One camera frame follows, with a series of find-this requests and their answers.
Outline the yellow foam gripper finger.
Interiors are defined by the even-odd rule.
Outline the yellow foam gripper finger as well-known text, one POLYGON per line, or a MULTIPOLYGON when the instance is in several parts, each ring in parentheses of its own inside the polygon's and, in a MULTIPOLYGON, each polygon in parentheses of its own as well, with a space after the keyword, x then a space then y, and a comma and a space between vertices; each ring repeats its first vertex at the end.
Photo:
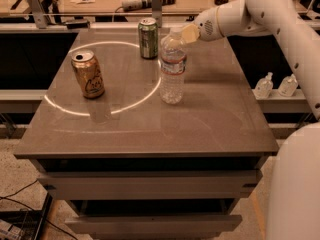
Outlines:
POLYGON ((186 43, 196 42, 199 36, 199 28, 195 24, 188 24, 182 28, 182 37, 186 43))

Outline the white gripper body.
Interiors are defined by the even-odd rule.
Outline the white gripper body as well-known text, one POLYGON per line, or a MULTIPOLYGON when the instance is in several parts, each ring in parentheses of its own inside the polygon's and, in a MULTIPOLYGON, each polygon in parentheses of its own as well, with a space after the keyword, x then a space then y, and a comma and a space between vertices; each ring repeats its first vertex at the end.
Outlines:
POLYGON ((214 41, 224 37, 218 24, 218 8, 214 7, 200 13, 194 20, 199 29, 200 39, 214 41))

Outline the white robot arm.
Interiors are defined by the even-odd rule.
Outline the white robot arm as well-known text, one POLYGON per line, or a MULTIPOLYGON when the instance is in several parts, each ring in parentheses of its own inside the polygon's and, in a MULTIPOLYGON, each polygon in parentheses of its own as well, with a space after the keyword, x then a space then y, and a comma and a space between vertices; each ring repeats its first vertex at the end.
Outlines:
MULTIPOLYGON (((189 42, 269 31, 312 110, 320 117, 320 37, 292 0, 236 0, 203 11, 187 28, 189 42)), ((320 240, 320 122, 281 145, 273 168, 266 240, 320 240)))

